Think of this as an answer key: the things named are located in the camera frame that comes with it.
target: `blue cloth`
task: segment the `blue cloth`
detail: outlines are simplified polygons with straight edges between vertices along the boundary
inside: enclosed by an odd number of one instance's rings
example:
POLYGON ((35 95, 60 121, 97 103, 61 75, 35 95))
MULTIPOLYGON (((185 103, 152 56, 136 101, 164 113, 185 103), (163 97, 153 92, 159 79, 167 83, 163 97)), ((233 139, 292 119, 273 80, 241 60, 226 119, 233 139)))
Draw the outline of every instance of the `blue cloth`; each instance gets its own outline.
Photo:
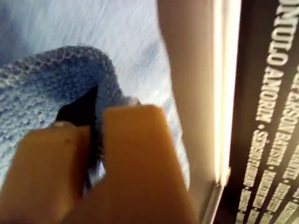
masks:
MULTIPOLYGON (((189 166, 158 29, 156 0, 1 0, 0 30, 0 67, 66 45, 90 45, 109 55, 125 95, 164 109, 188 185, 189 166)), ((0 185, 13 155, 12 149, 0 149, 0 185)))

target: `blue microfiber cloth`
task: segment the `blue microfiber cloth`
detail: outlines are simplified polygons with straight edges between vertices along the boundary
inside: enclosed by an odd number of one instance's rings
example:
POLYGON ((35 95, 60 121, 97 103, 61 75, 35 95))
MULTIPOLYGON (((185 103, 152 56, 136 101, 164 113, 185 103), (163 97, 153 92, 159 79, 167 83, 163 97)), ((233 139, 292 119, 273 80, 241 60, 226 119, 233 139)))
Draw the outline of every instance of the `blue microfiber cloth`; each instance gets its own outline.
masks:
MULTIPOLYGON (((119 87, 112 62, 100 50, 68 46, 2 67, 0 159, 14 154, 17 142, 29 130, 49 126, 61 107, 95 86, 95 128, 100 133, 103 109, 129 104, 119 87)), ((0 166, 9 162, 2 160, 0 166)))

